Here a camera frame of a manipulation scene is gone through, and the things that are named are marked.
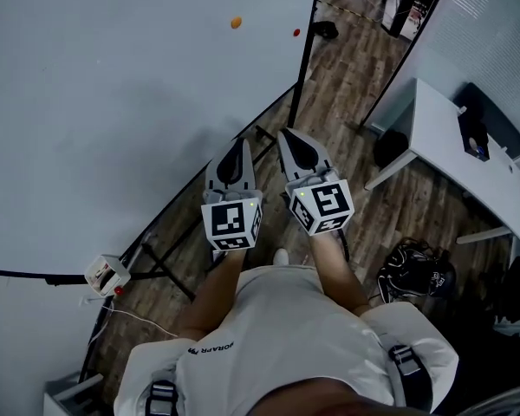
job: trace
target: black pole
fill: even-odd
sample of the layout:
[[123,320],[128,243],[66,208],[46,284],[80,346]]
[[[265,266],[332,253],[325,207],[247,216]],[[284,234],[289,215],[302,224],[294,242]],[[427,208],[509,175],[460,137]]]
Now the black pole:
[[291,102],[291,109],[289,111],[289,119],[287,120],[287,127],[292,128],[295,125],[296,113],[298,112],[298,104],[301,101],[302,87],[306,79],[306,72],[309,68],[310,52],[312,52],[312,44],[314,43],[314,14],[315,4],[317,0],[312,2],[312,12],[310,12],[309,31],[306,34],[306,42],[304,43],[304,52],[302,53],[301,70],[298,73],[298,81],[295,84],[295,92],[293,93],[293,100]]
[[341,242],[343,244],[343,254],[345,256],[345,260],[348,262],[350,260],[350,254],[348,252],[347,236],[345,236],[342,228],[340,228],[337,232],[339,233],[339,237],[341,238]]

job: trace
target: orange ball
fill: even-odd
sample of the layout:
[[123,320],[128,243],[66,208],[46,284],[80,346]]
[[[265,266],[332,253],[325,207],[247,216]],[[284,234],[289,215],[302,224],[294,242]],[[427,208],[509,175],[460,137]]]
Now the orange ball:
[[235,17],[233,20],[231,20],[231,27],[233,29],[237,29],[239,26],[241,26],[242,22],[243,19],[241,17]]

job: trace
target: white sneaker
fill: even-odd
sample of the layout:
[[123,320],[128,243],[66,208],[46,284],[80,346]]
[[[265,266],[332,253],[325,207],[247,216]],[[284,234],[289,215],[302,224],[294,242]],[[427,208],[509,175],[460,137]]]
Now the white sneaker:
[[272,262],[275,266],[283,267],[289,265],[289,253],[284,248],[278,248]]

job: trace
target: white backdrop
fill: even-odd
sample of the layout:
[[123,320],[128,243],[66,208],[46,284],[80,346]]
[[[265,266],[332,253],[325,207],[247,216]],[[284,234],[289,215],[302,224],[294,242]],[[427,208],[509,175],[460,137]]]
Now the white backdrop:
[[0,270],[121,254],[296,82],[311,5],[0,0]]

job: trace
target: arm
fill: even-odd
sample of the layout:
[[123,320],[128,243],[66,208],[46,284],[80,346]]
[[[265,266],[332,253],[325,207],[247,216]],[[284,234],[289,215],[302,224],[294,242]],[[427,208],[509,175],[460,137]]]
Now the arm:
[[229,251],[200,286],[194,302],[179,318],[179,337],[200,341],[219,327],[235,302],[246,250]]
[[361,283],[331,233],[311,236],[309,241],[323,293],[357,316],[371,309]]

